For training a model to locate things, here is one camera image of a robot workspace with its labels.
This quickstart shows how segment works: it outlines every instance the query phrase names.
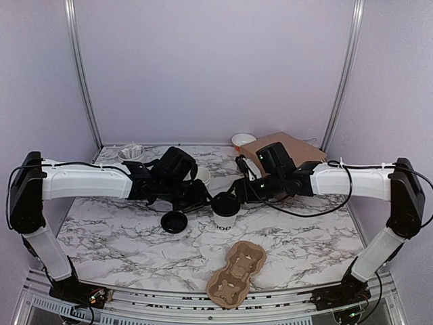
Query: wall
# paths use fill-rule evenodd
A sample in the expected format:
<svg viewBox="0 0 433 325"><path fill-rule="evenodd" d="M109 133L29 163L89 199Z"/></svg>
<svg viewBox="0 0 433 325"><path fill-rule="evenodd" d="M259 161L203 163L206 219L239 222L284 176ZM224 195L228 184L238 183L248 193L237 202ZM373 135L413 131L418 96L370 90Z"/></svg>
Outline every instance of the wall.
<svg viewBox="0 0 433 325"><path fill-rule="evenodd" d="M372 1L365 5L361 38L337 130L329 150L347 163L411 159L433 179L433 2ZM424 220L433 209L424 187ZM352 200L371 240L389 216L389 204ZM391 270L410 324L431 324L433 226L405 244Z"/></svg>
<svg viewBox="0 0 433 325"><path fill-rule="evenodd" d="M227 143L287 131L320 144L353 1L77 0L107 144Z"/></svg>
<svg viewBox="0 0 433 325"><path fill-rule="evenodd" d="M27 152L56 160L91 160L95 154L74 71L62 1L0 2L0 203L7 178ZM54 230L69 200L47 202ZM0 320L9 324L29 265L20 236L0 217Z"/></svg>

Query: robotic arm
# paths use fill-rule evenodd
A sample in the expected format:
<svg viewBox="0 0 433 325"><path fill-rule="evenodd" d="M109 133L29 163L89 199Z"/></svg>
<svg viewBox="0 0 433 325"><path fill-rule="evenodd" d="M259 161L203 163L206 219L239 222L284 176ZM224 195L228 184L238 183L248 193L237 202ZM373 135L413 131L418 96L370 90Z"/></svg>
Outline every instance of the robotic arm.
<svg viewBox="0 0 433 325"><path fill-rule="evenodd" d="M278 193L303 196L348 193L346 169L321 162L306 162L296 168L279 142L256 154L268 175L252 181L248 177L236 180L229 192L234 191L240 203L266 202ZM249 168L242 156L236 162L247 175ZM390 201L391 214L386 227L348 268L341 284L313 291L311 301L318 310L356 303L364 299L362 296L370 298L367 281L395 256L406 240L420 231L425 196L418 179L410 173L412 170L411 163L404 158L379 167L351 167L352 195ZM46 266L57 289L51 295L62 299L68 295L88 298L96 287L78 281L72 262L45 222L43 200L110 196L147 200L151 204L160 198L171 202L173 210L187 213L208 205L211 199L200 180L183 181L188 173L195 178L195 160L174 147L160 160L148 164L124 162L106 166L43 161L39 152L31 152L10 189L10 223ZM94 307L103 307L105 299L106 290Z"/></svg>

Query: table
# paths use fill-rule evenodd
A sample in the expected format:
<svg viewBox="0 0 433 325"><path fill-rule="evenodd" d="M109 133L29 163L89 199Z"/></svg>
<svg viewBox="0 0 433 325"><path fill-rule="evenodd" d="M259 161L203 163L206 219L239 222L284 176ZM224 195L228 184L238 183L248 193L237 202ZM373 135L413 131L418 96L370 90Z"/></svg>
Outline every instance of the table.
<svg viewBox="0 0 433 325"><path fill-rule="evenodd" d="M145 149L145 161L160 157L168 146ZM212 175L212 195L229 188L237 172L237 152L229 146L181 146ZM96 163L117 163L117 147L105 147ZM296 197L282 207L303 214L328 210L338 196ZM167 211L167 202L155 209ZM105 285L176 292L204 292L212 272L238 240L249 240L267 252L267 262L251 279L251 291L270 291L325 284L342 278L363 245L346 208L310 219L292 217L261 204L242 207L235 227L216 229L210 208L187 215L187 229L166 233L164 213L145 202L111 198L77 198L59 232L81 280Z"/></svg>

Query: cup with black lid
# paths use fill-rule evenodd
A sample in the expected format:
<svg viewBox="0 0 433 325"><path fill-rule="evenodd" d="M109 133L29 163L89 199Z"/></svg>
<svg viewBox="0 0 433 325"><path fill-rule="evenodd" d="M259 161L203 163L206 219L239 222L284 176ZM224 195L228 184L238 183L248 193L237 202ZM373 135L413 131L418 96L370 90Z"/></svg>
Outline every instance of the cup with black lid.
<svg viewBox="0 0 433 325"><path fill-rule="evenodd" d="M212 210L214 222L218 229L223 231L230 230L236 221L237 214L241 209L241 204L236 197L227 192L218 193L212 199Z"/></svg>

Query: black lid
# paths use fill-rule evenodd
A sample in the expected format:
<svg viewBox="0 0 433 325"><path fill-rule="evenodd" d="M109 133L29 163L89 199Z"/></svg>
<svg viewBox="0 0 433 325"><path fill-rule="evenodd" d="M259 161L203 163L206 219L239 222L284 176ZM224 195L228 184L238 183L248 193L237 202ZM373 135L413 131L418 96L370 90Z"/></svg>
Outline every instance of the black lid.
<svg viewBox="0 0 433 325"><path fill-rule="evenodd" d="M241 204L236 196L227 192L218 193L212 199L212 210L221 217L231 217L239 212Z"/></svg>
<svg viewBox="0 0 433 325"><path fill-rule="evenodd" d="M187 224L188 219L181 212L171 211L161 218L162 229L170 234L178 234L187 227Z"/></svg>

